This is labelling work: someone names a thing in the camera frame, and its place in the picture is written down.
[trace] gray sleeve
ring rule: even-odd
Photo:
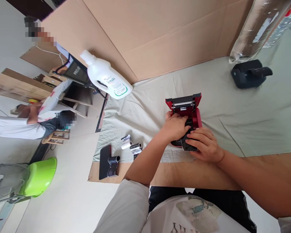
[[[281,233],[291,233],[291,217],[283,217],[278,219]]]
[[[104,211],[94,233],[141,232],[149,211],[149,188],[123,180]]]

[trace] water bottle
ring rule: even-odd
[[[284,32],[291,26],[291,8],[281,20],[275,31],[271,34],[267,42],[263,45],[263,48],[269,48],[276,44],[276,42],[281,38]]]

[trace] white floor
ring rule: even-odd
[[[64,233],[94,231],[114,196],[118,184],[88,182],[92,156],[98,141],[95,133],[103,98],[93,96],[93,107],[86,119],[78,117],[70,140],[49,151],[58,166],[55,177],[40,197],[29,204],[15,205],[2,233]],[[247,198],[251,218],[258,232],[280,232],[276,219]]]

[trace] green bowl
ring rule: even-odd
[[[40,196],[52,182],[56,167],[57,159],[55,157],[30,164],[27,168],[30,172],[29,178],[20,189],[19,194]]]

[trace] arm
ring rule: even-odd
[[[172,112],[166,114],[166,123],[134,160],[115,196],[103,213],[95,233],[141,232],[149,211],[149,188],[167,144],[181,138],[188,130],[186,117]]]
[[[150,186],[168,143],[181,138],[190,128],[185,126],[187,116],[175,113],[169,117],[171,114],[172,111],[166,114],[163,128],[134,160],[124,179]]]
[[[291,185],[218,146],[213,133],[200,128],[188,134],[188,144],[200,152],[191,152],[196,158],[216,163],[265,211],[274,216],[291,216]]]
[[[42,104],[42,102],[38,102],[30,105],[30,113],[27,120],[27,125],[38,123],[39,108],[42,106]]]
[[[30,106],[26,106],[23,108],[21,113],[18,115],[18,118],[28,118],[30,113]]]

